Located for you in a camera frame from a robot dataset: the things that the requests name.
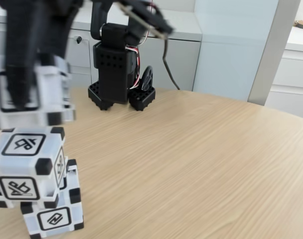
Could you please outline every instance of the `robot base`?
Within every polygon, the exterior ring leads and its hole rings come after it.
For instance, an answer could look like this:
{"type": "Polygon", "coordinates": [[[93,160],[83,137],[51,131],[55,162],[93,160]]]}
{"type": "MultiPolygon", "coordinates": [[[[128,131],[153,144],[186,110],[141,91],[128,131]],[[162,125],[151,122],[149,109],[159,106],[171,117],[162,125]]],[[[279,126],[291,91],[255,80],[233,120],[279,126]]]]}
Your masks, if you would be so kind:
{"type": "MultiPolygon", "coordinates": [[[[106,102],[99,96],[99,82],[95,82],[88,88],[88,97],[98,106],[102,111],[108,110],[114,103],[106,102]]],[[[143,111],[156,98],[156,90],[150,87],[148,91],[140,89],[130,90],[129,102],[136,111],[143,111]]]]}

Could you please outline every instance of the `white cabinet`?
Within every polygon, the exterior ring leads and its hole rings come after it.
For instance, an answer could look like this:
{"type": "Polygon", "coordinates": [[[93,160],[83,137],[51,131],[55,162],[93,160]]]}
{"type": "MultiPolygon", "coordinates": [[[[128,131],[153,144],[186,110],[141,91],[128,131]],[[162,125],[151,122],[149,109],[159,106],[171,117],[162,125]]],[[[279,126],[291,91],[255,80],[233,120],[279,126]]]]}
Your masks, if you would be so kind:
{"type": "MultiPolygon", "coordinates": [[[[0,54],[4,51],[5,24],[0,23],[0,54]]],[[[72,86],[88,87],[98,79],[98,70],[93,65],[93,45],[89,31],[71,30],[66,59],[71,65],[72,86]],[[81,36],[78,44],[75,37],[81,36]]],[[[167,62],[174,79],[182,90],[191,91],[196,73],[200,42],[169,40],[167,62]]],[[[153,85],[175,89],[162,61],[164,41],[149,38],[140,48],[142,74],[149,65],[153,67],[153,85]]]]}
{"type": "MultiPolygon", "coordinates": [[[[148,65],[153,67],[153,85],[168,89],[176,89],[171,82],[162,61],[164,41],[150,38],[140,48],[141,70],[148,65]]],[[[170,71],[182,90],[192,91],[196,73],[200,42],[168,41],[167,63],[170,71]]]]}
{"type": "Polygon", "coordinates": [[[303,118],[303,52],[284,52],[266,106],[303,118]]]}
{"type": "Polygon", "coordinates": [[[271,91],[266,106],[303,118],[303,95],[271,91]]]}

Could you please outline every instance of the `black cable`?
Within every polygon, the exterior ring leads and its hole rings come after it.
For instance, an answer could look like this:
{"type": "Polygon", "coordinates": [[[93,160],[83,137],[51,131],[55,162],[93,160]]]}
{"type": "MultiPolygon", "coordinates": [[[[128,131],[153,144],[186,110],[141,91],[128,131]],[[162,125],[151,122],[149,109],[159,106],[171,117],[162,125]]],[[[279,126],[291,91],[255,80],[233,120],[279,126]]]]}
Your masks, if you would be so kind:
{"type": "Polygon", "coordinates": [[[173,82],[173,84],[176,86],[176,88],[180,91],[180,88],[179,86],[177,85],[176,81],[173,79],[173,76],[171,74],[171,71],[170,71],[170,68],[167,64],[167,61],[166,61],[166,56],[167,56],[167,51],[168,51],[168,39],[164,40],[165,41],[165,48],[164,48],[164,51],[163,51],[163,57],[162,57],[162,60],[163,60],[163,63],[165,65],[165,68],[169,74],[169,77],[171,79],[171,81],[173,82]]]}

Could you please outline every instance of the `small object on counter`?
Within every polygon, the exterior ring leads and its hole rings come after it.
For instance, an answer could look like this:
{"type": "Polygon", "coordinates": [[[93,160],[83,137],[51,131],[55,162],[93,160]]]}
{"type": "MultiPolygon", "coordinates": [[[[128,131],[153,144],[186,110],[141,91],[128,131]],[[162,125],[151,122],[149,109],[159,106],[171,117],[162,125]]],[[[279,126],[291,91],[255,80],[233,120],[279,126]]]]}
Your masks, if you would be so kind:
{"type": "Polygon", "coordinates": [[[295,21],[294,26],[303,29],[303,20],[295,21]]]}

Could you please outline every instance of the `wire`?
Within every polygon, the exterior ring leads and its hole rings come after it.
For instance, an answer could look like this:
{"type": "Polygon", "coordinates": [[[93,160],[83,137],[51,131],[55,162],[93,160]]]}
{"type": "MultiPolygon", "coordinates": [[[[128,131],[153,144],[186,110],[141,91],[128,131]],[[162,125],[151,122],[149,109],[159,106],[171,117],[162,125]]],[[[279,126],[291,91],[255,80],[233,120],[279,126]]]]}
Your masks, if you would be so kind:
{"type": "Polygon", "coordinates": [[[130,90],[132,90],[132,89],[137,88],[139,86],[139,81],[140,81],[140,78],[141,78],[141,74],[140,74],[140,71],[141,71],[140,51],[139,51],[138,48],[136,48],[136,47],[130,47],[130,46],[126,46],[125,49],[127,49],[129,51],[133,51],[137,55],[136,61],[137,61],[137,66],[138,66],[138,72],[137,72],[136,81],[134,82],[133,86],[130,88],[130,90]]]}
{"type": "MultiPolygon", "coordinates": [[[[153,0],[151,0],[150,5],[151,5],[151,12],[152,12],[152,8],[153,8],[153,6],[154,6],[153,0]]],[[[143,44],[147,41],[147,38],[148,38],[148,36],[149,36],[149,34],[150,34],[150,27],[151,27],[151,26],[149,25],[144,40],[143,40],[140,44],[138,44],[138,46],[143,45],[143,44]]]]}
{"type": "Polygon", "coordinates": [[[169,77],[170,77],[171,81],[172,81],[173,84],[176,86],[176,88],[180,91],[179,86],[177,85],[176,81],[173,79],[173,76],[172,76],[172,74],[171,74],[170,68],[169,68],[169,66],[168,66],[168,64],[167,64],[167,60],[166,60],[167,51],[168,51],[168,39],[165,39],[164,42],[165,42],[165,47],[164,47],[164,51],[163,51],[162,60],[163,60],[163,63],[164,63],[164,65],[165,65],[165,68],[166,68],[166,70],[167,70],[167,72],[168,72],[168,74],[169,74],[169,77]]]}

